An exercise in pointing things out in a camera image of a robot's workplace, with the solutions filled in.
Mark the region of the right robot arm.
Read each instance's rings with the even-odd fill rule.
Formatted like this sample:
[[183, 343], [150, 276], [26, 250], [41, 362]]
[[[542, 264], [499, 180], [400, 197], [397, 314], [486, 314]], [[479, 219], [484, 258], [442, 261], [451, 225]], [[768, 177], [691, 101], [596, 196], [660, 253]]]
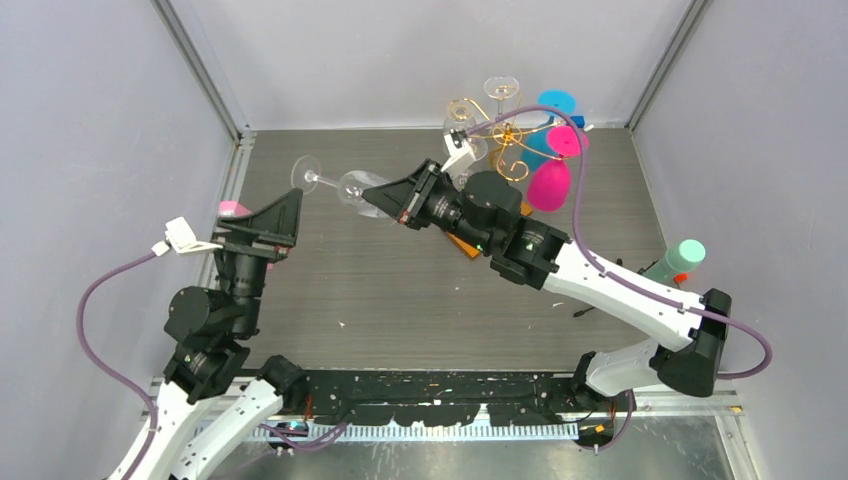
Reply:
[[603, 258], [590, 262], [565, 232], [522, 214], [520, 191], [492, 171], [472, 174], [458, 190], [427, 160], [362, 197], [410, 229], [434, 225], [476, 247], [512, 283], [579, 300], [648, 335], [581, 357], [567, 388], [580, 408], [596, 410], [626, 390], [659, 384], [692, 397], [713, 394], [727, 329], [710, 316], [729, 309], [727, 294], [685, 292]]

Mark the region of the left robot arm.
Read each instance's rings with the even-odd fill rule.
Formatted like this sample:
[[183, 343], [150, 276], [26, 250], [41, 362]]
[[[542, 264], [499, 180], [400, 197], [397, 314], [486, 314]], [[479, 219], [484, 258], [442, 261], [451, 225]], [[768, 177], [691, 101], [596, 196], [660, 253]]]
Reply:
[[206, 479], [237, 443], [270, 414], [298, 412], [307, 398], [304, 372], [273, 356], [258, 379], [202, 434], [197, 427], [230, 389], [250, 350], [243, 341], [259, 332], [261, 297], [269, 266], [284, 260], [299, 233], [304, 192], [294, 188], [246, 215], [221, 216], [208, 241], [187, 221], [166, 225], [163, 246], [179, 255], [209, 254], [216, 285], [178, 290], [168, 307], [165, 333], [175, 350], [148, 417], [114, 479]]

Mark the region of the clear wine glass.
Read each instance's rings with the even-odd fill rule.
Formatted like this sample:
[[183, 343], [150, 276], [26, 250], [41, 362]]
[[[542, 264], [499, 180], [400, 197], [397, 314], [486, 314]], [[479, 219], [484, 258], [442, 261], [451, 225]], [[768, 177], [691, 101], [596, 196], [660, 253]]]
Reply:
[[375, 219], [388, 218], [387, 214], [362, 197], [365, 190], [387, 183], [385, 178], [374, 173], [364, 170], [351, 170], [340, 179], [334, 180], [322, 175], [320, 164], [314, 156], [306, 155], [295, 162], [290, 180], [292, 187], [301, 189], [304, 194], [312, 192], [318, 185], [332, 188], [339, 201], [360, 216]]
[[468, 136], [467, 134], [463, 134], [461, 138], [463, 143], [471, 148], [476, 161], [483, 160], [488, 155], [489, 144], [486, 139], [477, 136]]

